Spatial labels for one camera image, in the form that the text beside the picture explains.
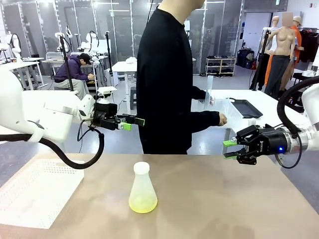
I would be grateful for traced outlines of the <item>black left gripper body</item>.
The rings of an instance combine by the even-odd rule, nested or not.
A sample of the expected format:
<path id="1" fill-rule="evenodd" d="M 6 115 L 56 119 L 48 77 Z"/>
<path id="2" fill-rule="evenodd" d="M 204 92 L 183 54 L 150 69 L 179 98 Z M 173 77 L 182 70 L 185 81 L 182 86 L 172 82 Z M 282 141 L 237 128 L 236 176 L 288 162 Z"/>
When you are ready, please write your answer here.
<path id="1" fill-rule="evenodd" d="M 102 128 L 117 128 L 115 115 L 117 114 L 117 105 L 109 104 L 95 104 L 93 125 Z"/>

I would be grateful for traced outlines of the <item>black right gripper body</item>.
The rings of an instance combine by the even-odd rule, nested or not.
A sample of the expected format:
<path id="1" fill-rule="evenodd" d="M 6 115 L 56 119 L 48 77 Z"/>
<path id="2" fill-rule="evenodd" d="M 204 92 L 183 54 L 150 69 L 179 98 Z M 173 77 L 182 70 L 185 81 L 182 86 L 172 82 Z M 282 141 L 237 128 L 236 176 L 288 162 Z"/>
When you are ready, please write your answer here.
<path id="1" fill-rule="evenodd" d="M 257 134 L 256 157 L 287 152 L 287 139 L 280 129 L 262 128 Z"/>

